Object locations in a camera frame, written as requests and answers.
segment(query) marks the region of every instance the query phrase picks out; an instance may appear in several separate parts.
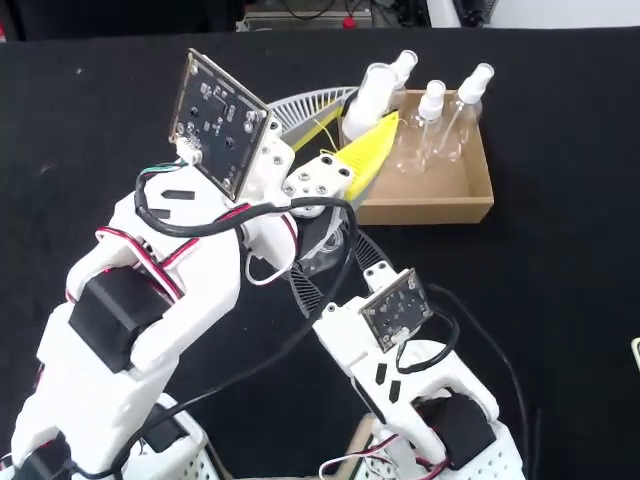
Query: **white robotic arm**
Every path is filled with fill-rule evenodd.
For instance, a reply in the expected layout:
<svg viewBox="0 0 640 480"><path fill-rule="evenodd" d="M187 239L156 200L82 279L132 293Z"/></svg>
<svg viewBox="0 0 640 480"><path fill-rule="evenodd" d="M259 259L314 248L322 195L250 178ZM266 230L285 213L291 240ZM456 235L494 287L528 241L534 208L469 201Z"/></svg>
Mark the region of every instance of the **white robotic arm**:
<svg viewBox="0 0 640 480"><path fill-rule="evenodd" d="M191 55L185 74L188 81L183 85L172 127L182 161L175 166L149 169L152 178L144 186L148 208L157 217L168 218L171 225L188 227L228 220L256 204L289 205L291 198L281 187L287 184L294 153L279 138L281 125L264 110L251 109L251 102L259 107L258 101L219 67L195 52ZM205 81L199 80L203 71L207 74ZM218 79L218 85L213 87L207 78ZM233 103L232 96L239 100ZM202 111L183 100L194 105L196 100L208 102L206 105L214 101L218 102L214 109L220 105L224 108L220 107L217 122L209 122L203 120ZM244 133L234 130L237 116ZM200 128L220 139L212 145L224 145L227 153L239 149L238 135L247 135L255 142L251 147L256 152L253 162L244 164L245 156L236 155L239 163L227 165L222 176L214 175L216 172L211 170L220 165L210 161L213 148L200 142ZM184 166L184 162L196 165ZM245 169L242 175L241 166ZM329 192L341 194L344 188L327 188L324 196L329 197ZM168 408L174 403L162 392L180 355L235 306L240 290L240 242L236 231L193 238L166 235L141 219L135 195L131 193L120 200L109 225L97 230L98 245L68 274L67 303L57 307L47 322L37 353L44 369L37 389L18 415L11 443L12 461L19 475L27 467L33 469L34 464L42 463L40 458L37 462L29 462L29 458L47 442L59 441L60 434L78 479L172 478L178 476L182 465L200 458L206 435L181 412L174 417L174 427L182 433L165 448L154 450L142 444L142 453L132 450L128 463L122 465L122 473L118 470L104 475L155 406ZM311 210L303 208L298 213L308 216ZM250 272L253 257L265 259L274 269L273 275L264 281L253 279L254 283L269 283L297 258L298 227L289 213L258 216L239 228L241 241L250 252L246 271ZM389 265L378 264L365 273L365 279L373 292L371 296L356 297L342 307L329 304L314 329L376 413L376 440L384 441L391 434L401 437L386 448L397 467L396 478L413 480L423 476L425 470L416 464L417 455L443 467L448 462L440 473L443 480L522 478L522 462L509 431L497 420L495 398L454 352L425 371L398 372L394 363L398 345L408 340L427 318L425 299L403 304L418 308L422 316L413 326L401 328L394 335L379 334L367 320L380 308L375 302L389 298L389 292L397 292L402 282L407 288L416 287L419 282L415 274L396 274ZM144 302L144 308L136 303L147 298L148 308ZM440 348L436 342L412 341L407 344L404 359L420 362ZM488 428L484 434L489 431L493 435L493 440L474 458L466 459L464 465L452 464L451 445L425 420L431 414L422 408L430 400L454 394L477 406ZM69 462L60 472L41 467L36 468L36 478L55 480L60 473L71 475ZM492 476L478 476L481 471L491 472ZM0 479L11 478L13 473L14 469L0 471Z"/></svg>

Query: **yellow plastic piece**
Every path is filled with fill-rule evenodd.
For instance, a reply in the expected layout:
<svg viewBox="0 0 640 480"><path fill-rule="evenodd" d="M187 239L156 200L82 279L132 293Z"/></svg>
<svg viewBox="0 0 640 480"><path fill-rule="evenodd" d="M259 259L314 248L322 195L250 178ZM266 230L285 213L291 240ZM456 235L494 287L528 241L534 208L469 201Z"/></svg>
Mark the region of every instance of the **yellow plastic piece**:
<svg viewBox="0 0 640 480"><path fill-rule="evenodd" d="M397 111L390 113L374 128L336 152L335 156L355 173L345 194L346 200L357 198L380 171L393 147L399 118Z"/></svg>

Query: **white bottle cap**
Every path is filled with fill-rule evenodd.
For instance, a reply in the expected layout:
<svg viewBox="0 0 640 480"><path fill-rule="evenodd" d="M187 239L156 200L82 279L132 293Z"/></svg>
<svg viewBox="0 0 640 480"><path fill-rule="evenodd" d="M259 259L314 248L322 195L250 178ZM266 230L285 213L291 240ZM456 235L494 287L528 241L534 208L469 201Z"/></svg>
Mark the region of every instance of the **white bottle cap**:
<svg viewBox="0 0 640 480"><path fill-rule="evenodd" d="M418 113L422 118L425 120L437 120L440 118L446 91L447 87L440 80L431 80L427 84L427 88L420 99L420 105L418 105Z"/></svg>
<svg viewBox="0 0 640 480"><path fill-rule="evenodd" d="M493 67L488 63L479 64L471 75L465 78L458 89L458 97L464 103L473 105L478 103L493 77Z"/></svg>
<svg viewBox="0 0 640 480"><path fill-rule="evenodd" d="M403 50L400 55L390 66L394 73L398 77L398 83L396 83L396 90L404 87L404 84L409 79L413 67L418 63L418 55L413 50Z"/></svg>

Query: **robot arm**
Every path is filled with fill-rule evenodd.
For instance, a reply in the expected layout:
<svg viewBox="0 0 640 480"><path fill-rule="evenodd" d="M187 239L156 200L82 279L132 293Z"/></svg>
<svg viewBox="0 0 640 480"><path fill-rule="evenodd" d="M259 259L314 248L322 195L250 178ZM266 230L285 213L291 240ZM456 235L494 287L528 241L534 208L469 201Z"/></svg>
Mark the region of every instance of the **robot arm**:
<svg viewBox="0 0 640 480"><path fill-rule="evenodd" d="M364 279L371 295L341 307L329 304L314 330L375 413L376 440L399 437L385 448L397 467L396 478L424 477L427 472L416 462L422 458L447 467L438 476L442 479L477 478L478 472L486 478L524 479L518 450L498 421L496 399L455 352L425 370L398 371L400 363L425 362L444 347L412 340L397 360L407 327L430 313L415 272L396 273L379 262L365 270Z"/></svg>
<svg viewBox="0 0 640 480"><path fill-rule="evenodd" d="M217 79L215 87L212 78ZM168 168L148 180L144 188L149 208L173 225L212 224L240 214L250 204L287 205L291 198L281 187L304 181L287 179L294 153L279 138L280 123L263 116L259 101L233 82L208 59L190 57L172 140L183 161L197 166ZM225 90L221 85L234 88ZM232 91L239 99L235 103ZM205 107L219 113L218 121L205 120ZM244 133L239 134L236 126ZM199 136L203 131L224 140L205 145ZM242 163L246 159L243 154L236 154L242 150L240 138L255 142L246 145L256 152L249 165ZM224 172L216 170L221 163L211 158L213 147L220 145L229 149L225 153L237 162L230 160ZM347 175L340 174L343 178L338 187L324 189L325 197L344 194L344 177L353 172L338 170ZM307 194L303 187L300 190ZM302 194L297 191L289 196ZM321 213L322 208L317 207L297 212L302 217ZM339 217L330 217L330 228L337 228ZM240 233L240 242L250 252L245 270L251 272L253 257L265 259L274 269L263 281L254 279L256 284L277 278L300 256L298 227L289 213L250 219L241 225ZM68 456L79 467L81 473L76 475L92 478L108 471L154 406L172 403L162 392L182 352L237 302L240 242L233 230L195 238L165 235L140 218L131 193L115 205L108 227L98 229L97 238L98 245L70 270L68 301L54 310L45 327L37 353L44 371L17 418L12 438L13 464L23 467L18 475L25 471L29 456L46 442L59 439L59 434L64 435ZM315 252L313 248L309 251L311 255ZM342 307L329 304L314 329L376 413L377 440L383 441L390 432L402 437L387 448L398 466L397 477L407 480L424 473L415 463L416 451L432 463L449 462L451 468L444 470L441 478L453 479L467 478L464 475L472 469L486 469L481 465L487 462L497 465L495 450L499 450L500 458L509 459L510 470L507 476L501 472L493 478L521 478L521 462L508 430L497 421L495 399L455 353L429 370L398 372L394 363L398 344L425 321L428 304L424 298L418 301L409 295L407 298L415 301L402 305L410 310L410 321L392 325L398 328L388 334L380 333L386 327L373 318L382 308L376 302L387 301L399 285L406 287L405 293L418 292L415 287L419 282L413 272L396 274L384 264L371 272L365 274L373 292L370 297L356 297ZM404 358L419 362L440 348L436 342L410 342ZM464 452L464 464L458 459L458 448L452 449L450 438L443 439L429 422L442 422L441 416L433 413L435 404L429 402L453 398L454 394L471 399L476 407L469 409L467 403L464 413L471 411L473 419L480 418L483 423L478 427L481 441L475 445L477 451L471 458ZM182 412L175 420L183 434L164 450L154 450L156 463L132 454L124 471L127 480L139 478L143 471L150 472L148 478L177 476L180 466L203 448L206 436L194 427L192 419ZM42 474L41 478L53 480L57 475L49 472L49 477Z"/></svg>

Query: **hole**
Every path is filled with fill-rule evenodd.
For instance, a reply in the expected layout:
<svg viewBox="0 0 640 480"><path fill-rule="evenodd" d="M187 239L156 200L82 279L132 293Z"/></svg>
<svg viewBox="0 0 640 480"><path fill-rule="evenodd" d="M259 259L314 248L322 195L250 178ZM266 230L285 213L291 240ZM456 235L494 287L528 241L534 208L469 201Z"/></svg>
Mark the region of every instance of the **hole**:
<svg viewBox="0 0 640 480"><path fill-rule="evenodd" d="M376 370L376 383L382 385L387 378L387 364L379 363Z"/></svg>
<svg viewBox="0 0 640 480"><path fill-rule="evenodd" d="M157 217L160 220L167 220L171 217L171 210L167 210L165 208L150 208L149 211L154 217Z"/></svg>
<svg viewBox="0 0 640 480"><path fill-rule="evenodd" d="M167 200L194 200L196 192L192 190L165 190L160 195Z"/></svg>
<svg viewBox="0 0 640 480"><path fill-rule="evenodd" d="M396 403L400 398L400 386L402 384L398 380L393 380L391 382L391 388L389 389L389 401L391 403Z"/></svg>

